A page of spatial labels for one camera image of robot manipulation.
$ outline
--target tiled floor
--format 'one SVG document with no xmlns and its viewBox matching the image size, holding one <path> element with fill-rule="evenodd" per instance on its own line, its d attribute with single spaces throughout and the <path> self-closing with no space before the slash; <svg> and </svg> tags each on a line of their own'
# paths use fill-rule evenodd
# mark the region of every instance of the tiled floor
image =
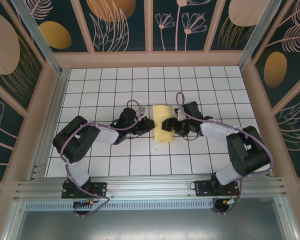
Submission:
<svg viewBox="0 0 300 240">
<path fill-rule="evenodd" d="M 186 103 L 200 104 L 204 116 L 258 127 L 236 66 L 134 67 L 72 69 L 57 132 L 77 115 L 110 124 L 130 99 L 146 107 L 145 115 L 152 119 L 152 105 L 176 107 L 177 91 L 184 93 Z M 153 130 L 119 145 L 96 142 L 84 160 L 91 177 L 210 174 L 230 162 L 227 147 L 212 138 L 186 141 L 175 136 L 170 143 L 158 143 Z M 66 176 L 55 148 L 46 176 Z"/>
</svg>

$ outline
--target yellow sponge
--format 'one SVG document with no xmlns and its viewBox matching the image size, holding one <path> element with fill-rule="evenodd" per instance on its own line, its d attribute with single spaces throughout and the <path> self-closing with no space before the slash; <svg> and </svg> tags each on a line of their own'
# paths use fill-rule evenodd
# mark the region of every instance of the yellow sponge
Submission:
<svg viewBox="0 0 300 240">
<path fill-rule="evenodd" d="M 162 130 L 162 122 L 166 119 L 172 118 L 172 111 L 170 106 L 154 105 L 153 108 L 153 121 L 154 121 L 154 140 L 160 143 L 168 143 L 172 141 L 174 132 Z"/>
</svg>

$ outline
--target white grid tile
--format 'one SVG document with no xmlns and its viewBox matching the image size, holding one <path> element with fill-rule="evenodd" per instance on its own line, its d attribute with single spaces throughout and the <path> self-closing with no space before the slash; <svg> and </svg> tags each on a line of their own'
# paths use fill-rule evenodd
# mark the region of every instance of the white grid tile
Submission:
<svg viewBox="0 0 300 240">
<path fill-rule="evenodd" d="M 258 127 L 243 79 L 234 67 L 73 69 L 70 79 L 56 133 L 78 114 L 89 122 L 109 125 L 119 118 L 130 99 L 144 106 L 144 115 L 150 119 L 154 104 L 170 105 L 174 114 L 176 94 L 181 90 L 185 102 L 196 101 L 204 116 L 231 126 Z M 170 143 L 159 143 L 152 130 L 118 145 L 94 142 L 84 162 L 91 177 L 102 177 L 211 174 L 230 161 L 227 147 L 212 138 L 200 136 L 186 141 L 175 136 Z M 51 149 L 49 163 L 47 177 L 67 175 L 55 148 Z"/>
</svg>

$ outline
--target gold circle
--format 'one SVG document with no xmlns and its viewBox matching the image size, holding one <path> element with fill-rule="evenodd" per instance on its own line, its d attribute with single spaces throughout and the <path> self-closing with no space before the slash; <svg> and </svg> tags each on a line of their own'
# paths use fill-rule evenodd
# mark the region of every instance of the gold circle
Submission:
<svg viewBox="0 0 300 240">
<path fill-rule="evenodd" d="M 45 21 L 40 24 L 39 28 L 50 47 L 66 49 L 71 46 L 70 33 L 61 24 L 55 21 Z"/>
<path fill-rule="evenodd" d="M 275 51 L 267 58 L 264 66 L 264 81 L 269 88 L 278 87 L 287 72 L 287 59 L 281 52 Z"/>
<path fill-rule="evenodd" d="M 90 10 L 99 19 L 106 22 L 118 22 L 119 20 L 115 19 L 115 9 L 112 2 L 118 10 L 122 10 L 126 19 L 131 17 L 135 12 L 136 0 L 86 0 Z"/>
<path fill-rule="evenodd" d="M 18 66 L 20 45 L 14 27 L 0 15 L 0 74 L 11 74 Z"/>
<path fill-rule="evenodd" d="M 232 0 L 229 18 L 234 25 L 250 27 L 258 23 L 269 0 Z"/>
</svg>

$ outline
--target purple cable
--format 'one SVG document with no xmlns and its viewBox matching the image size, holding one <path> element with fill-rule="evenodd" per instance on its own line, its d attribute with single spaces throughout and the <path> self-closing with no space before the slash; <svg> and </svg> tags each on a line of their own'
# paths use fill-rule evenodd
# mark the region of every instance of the purple cable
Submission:
<svg viewBox="0 0 300 240">
<path fill-rule="evenodd" d="M 63 144 L 63 146 L 62 146 L 62 148 L 61 148 L 61 150 L 60 150 L 60 158 L 64 161 L 64 164 L 65 164 L 65 170 L 66 170 L 66 172 L 67 172 L 67 174 L 68 174 L 69 179 L 71 180 L 71 182 L 73 182 L 73 184 L 74 184 L 81 192 L 83 192 L 83 193 L 85 193 L 85 194 L 87 194 L 87 195 L 93 197 L 94 199 L 106 199 L 106 201 L 105 201 L 104 203 L 102 203 L 99 207 L 97 207 L 97 208 L 96 208 L 95 210 L 93 210 L 93 211 L 88 212 L 88 213 L 85 214 L 85 215 L 79 215 L 79 214 L 77 213 L 77 209 L 78 209 L 80 206 L 84 205 L 84 203 L 78 205 L 78 206 L 74 209 L 74 213 L 76 214 L 77 217 L 81 216 L 82 218 L 84 218 L 84 217 L 91 216 L 92 214 L 94 214 L 95 212 L 97 212 L 100 208 L 102 208 L 105 204 L 107 204 L 107 203 L 110 201 L 110 198 L 109 198 L 109 197 L 106 197 L 106 196 L 99 196 L 99 195 L 90 193 L 90 192 L 84 190 L 83 188 L 81 188 L 81 186 L 79 186 L 79 184 L 76 182 L 76 180 L 74 180 L 74 178 L 72 177 L 72 175 L 71 175 L 71 173 L 70 173 L 70 171 L 69 171 L 69 168 L 68 168 L 68 161 L 67 161 L 67 159 L 64 158 L 64 150 L 65 150 L 66 146 L 68 145 L 68 143 L 71 141 L 71 139 L 72 139 L 78 132 L 80 132 L 83 128 L 85 128 L 85 127 L 87 127 L 87 126 L 96 126 L 96 127 L 97 127 L 97 126 L 101 126 L 101 127 L 109 128 L 109 129 L 116 130 L 116 131 L 126 131 L 126 130 L 129 130 L 129 129 L 133 128 L 133 127 L 139 122 L 139 120 L 141 119 L 141 106 L 140 106 L 140 104 L 139 104 L 137 101 L 131 99 L 131 100 L 129 100 L 129 101 L 126 103 L 127 108 L 129 107 L 129 103 L 130 103 L 130 102 L 131 102 L 131 103 L 132 103 L 132 102 L 136 103 L 137 106 L 138 106 L 138 109 L 139 109 L 139 115 L 138 115 L 138 118 L 137 118 L 137 120 L 136 120 L 131 126 L 125 127 L 125 128 L 115 128 L 115 127 L 111 127 L 111 126 L 104 125 L 104 124 L 98 124 L 98 123 L 95 123 L 95 122 L 88 122 L 88 123 L 85 123 L 85 124 L 81 125 L 77 130 L 75 130 L 75 131 L 71 134 L 71 136 L 65 141 L 65 143 Z"/>
<path fill-rule="evenodd" d="M 267 147 L 266 147 L 259 139 L 257 139 L 256 137 L 252 136 L 251 134 L 249 134 L 249 133 L 243 131 L 243 130 L 240 129 L 240 128 L 230 126 L 230 125 L 225 124 L 225 123 L 223 123 L 223 122 L 219 122 L 219 121 L 211 121 L 211 120 L 202 120 L 202 119 L 199 119 L 199 118 L 196 118 L 196 117 L 193 117 L 193 116 L 187 114 L 187 113 L 184 111 L 184 109 L 182 108 L 182 106 L 181 106 L 181 104 L 179 103 L 179 101 L 178 101 L 178 96 L 179 96 L 179 95 L 182 96 L 182 105 L 185 104 L 185 95 L 184 95 L 182 92 L 179 91 L 179 92 L 175 95 L 176 105 L 178 106 L 178 109 L 179 109 L 184 115 L 186 115 L 188 118 L 193 119 L 193 120 L 196 120 L 196 121 L 199 121 L 199 122 L 202 122 L 202 123 L 206 123 L 206 124 L 218 124 L 218 125 L 221 125 L 221 126 L 224 126 L 224 127 L 227 127 L 227 128 L 233 129 L 233 130 L 236 130 L 236 131 L 238 131 L 238 132 L 240 132 L 240 133 L 242 133 L 242 134 L 248 136 L 249 138 L 253 139 L 255 142 L 257 142 L 257 143 L 265 150 L 265 152 L 268 154 L 268 156 L 269 156 L 269 158 L 270 158 L 270 166 L 269 166 L 269 168 L 266 169 L 266 170 L 263 170 L 263 171 L 254 171 L 254 172 L 251 172 L 250 175 L 254 175 L 254 174 L 263 174 L 263 173 L 267 173 L 267 172 L 269 172 L 270 170 L 272 170 L 272 168 L 274 167 L 274 158 L 273 158 L 271 152 L 269 151 L 269 149 L 268 149 L 268 148 L 267 148 Z M 238 179 L 236 180 L 236 181 L 240 180 L 240 190 L 239 190 L 240 192 L 239 192 L 238 198 L 240 198 L 240 196 L 241 196 L 242 180 L 243 180 L 243 178 L 244 178 L 244 176 L 242 176 L 242 177 L 240 177 L 240 178 L 238 178 Z M 216 201 L 217 201 L 217 200 L 218 200 L 218 198 L 215 198 L 215 199 L 213 200 L 212 209 L 213 209 L 213 211 L 214 211 L 216 214 L 220 214 L 220 213 L 222 213 L 222 212 L 221 212 L 220 210 L 216 209 L 216 207 L 215 207 L 215 204 L 216 204 Z M 233 206 L 227 213 L 231 212 L 231 211 L 235 208 L 236 205 L 237 205 L 237 203 L 235 203 L 234 206 Z"/>
</svg>

